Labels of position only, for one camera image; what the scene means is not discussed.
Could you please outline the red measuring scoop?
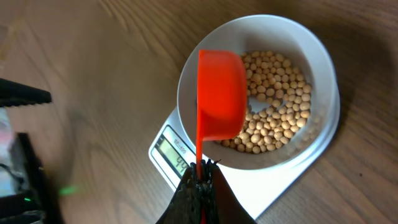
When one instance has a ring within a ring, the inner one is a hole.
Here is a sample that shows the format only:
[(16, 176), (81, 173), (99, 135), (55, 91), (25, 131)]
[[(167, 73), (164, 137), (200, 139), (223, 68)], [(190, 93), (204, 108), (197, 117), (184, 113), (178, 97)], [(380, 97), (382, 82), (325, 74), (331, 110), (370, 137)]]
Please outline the red measuring scoop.
[(202, 144), (237, 136), (244, 123), (246, 100), (246, 72), (240, 56), (222, 50), (200, 50), (197, 70), (196, 172), (201, 188), (201, 224), (206, 224), (203, 196), (209, 186), (203, 180)]

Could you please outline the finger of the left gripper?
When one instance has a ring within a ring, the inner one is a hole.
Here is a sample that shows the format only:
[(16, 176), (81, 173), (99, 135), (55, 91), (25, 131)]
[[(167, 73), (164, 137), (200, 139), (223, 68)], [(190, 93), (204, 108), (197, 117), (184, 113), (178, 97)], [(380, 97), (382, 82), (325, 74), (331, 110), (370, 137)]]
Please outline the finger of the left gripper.
[(27, 106), (51, 103), (50, 92), (1, 79), (1, 107)]

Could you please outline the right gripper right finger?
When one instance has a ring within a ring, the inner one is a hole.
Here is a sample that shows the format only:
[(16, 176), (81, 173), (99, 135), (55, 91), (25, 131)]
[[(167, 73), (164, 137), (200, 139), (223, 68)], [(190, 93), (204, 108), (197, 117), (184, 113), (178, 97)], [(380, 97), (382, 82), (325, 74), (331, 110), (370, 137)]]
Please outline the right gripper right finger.
[(206, 223), (256, 224), (238, 202), (217, 163), (201, 161), (203, 180), (209, 184), (203, 196)]

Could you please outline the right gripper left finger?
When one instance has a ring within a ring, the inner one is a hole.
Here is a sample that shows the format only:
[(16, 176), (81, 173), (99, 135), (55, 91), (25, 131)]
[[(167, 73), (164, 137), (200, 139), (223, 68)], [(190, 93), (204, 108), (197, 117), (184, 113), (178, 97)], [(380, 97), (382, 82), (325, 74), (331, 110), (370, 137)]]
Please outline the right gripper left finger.
[(165, 212), (156, 224), (199, 224), (201, 223), (201, 201), (197, 187), (196, 164), (191, 163)]

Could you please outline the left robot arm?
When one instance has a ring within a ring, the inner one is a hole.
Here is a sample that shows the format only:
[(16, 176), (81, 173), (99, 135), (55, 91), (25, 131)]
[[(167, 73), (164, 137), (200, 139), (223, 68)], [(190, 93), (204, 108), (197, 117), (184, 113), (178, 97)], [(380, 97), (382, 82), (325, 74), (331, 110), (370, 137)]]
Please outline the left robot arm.
[[(41, 105), (52, 102), (50, 92), (1, 79), (1, 107)], [(2, 163), (14, 193), (1, 197), (1, 223), (63, 223), (57, 196), (27, 133), (16, 133), (11, 163)]]

